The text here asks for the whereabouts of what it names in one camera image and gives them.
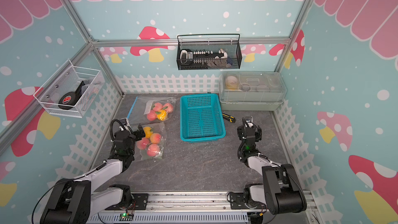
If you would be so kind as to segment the clear bag green cartoon print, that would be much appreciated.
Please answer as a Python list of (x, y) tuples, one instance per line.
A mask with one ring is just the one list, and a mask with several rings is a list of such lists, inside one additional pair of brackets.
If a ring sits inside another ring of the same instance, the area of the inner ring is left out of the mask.
[(143, 125), (145, 136), (135, 144), (135, 160), (162, 159), (166, 142), (164, 123)]

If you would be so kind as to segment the pink peach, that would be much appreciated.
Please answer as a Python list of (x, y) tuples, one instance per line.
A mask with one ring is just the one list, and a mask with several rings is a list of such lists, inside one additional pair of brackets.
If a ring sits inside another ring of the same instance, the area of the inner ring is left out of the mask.
[(157, 157), (161, 155), (161, 148), (158, 144), (151, 144), (147, 147), (147, 155), (150, 157)]
[(162, 135), (159, 133), (153, 133), (153, 135), (150, 137), (150, 142), (152, 144), (159, 144), (162, 141)]
[(159, 112), (160, 110), (163, 109), (163, 104), (162, 104), (162, 103), (159, 103), (159, 102), (156, 102), (156, 103), (154, 103), (152, 109), (153, 109), (155, 112)]
[(163, 105), (162, 109), (165, 110), (168, 114), (170, 114), (174, 111), (174, 106), (171, 103), (166, 103)]
[(147, 119), (149, 121), (154, 121), (157, 119), (157, 114), (155, 111), (151, 110), (147, 115), (146, 115)]

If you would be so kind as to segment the clear blue zipper bag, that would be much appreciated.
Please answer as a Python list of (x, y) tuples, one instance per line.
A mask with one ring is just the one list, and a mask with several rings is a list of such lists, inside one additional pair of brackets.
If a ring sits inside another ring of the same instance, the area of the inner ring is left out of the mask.
[(130, 124), (160, 123), (169, 120), (177, 99), (166, 96), (138, 96), (127, 114)]

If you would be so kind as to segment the yellow peach with leaf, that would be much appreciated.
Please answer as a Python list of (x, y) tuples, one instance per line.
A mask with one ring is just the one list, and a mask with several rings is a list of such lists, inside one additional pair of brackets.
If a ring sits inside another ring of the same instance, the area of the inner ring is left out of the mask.
[(160, 111), (157, 111), (155, 113), (156, 113), (157, 119), (159, 121), (165, 121), (165, 120), (168, 119), (168, 112), (166, 110), (160, 110)]

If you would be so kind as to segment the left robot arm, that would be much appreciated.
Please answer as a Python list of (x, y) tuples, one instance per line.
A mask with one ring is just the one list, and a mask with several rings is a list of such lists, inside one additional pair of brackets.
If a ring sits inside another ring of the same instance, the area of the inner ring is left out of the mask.
[(101, 165), (72, 179), (60, 179), (49, 190), (50, 197), (41, 215), (41, 224), (85, 224), (90, 217), (109, 207), (127, 211), (135, 200), (127, 185), (114, 184), (102, 192), (96, 190), (111, 178), (126, 171), (134, 161), (135, 144), (146, 135), (142, 125), (134, 131), (122, 125), (110, 130), (114, 143), (111, 155)]

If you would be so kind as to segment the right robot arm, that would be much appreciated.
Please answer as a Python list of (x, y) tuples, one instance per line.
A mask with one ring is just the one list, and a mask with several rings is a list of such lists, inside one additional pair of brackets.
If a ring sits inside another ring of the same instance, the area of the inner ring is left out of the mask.
[(307, 201), (293, 165), (274, 162), (257, 149), (256, 144), (262, 139), (261, 128), (243, 120), (237, 134), (241, 141), (237, 151), (239, 161), (263, 179), (261, 184), (245, 186), (245, 204), (249, 208), (264, 205), (273, 215), (307, 210)]

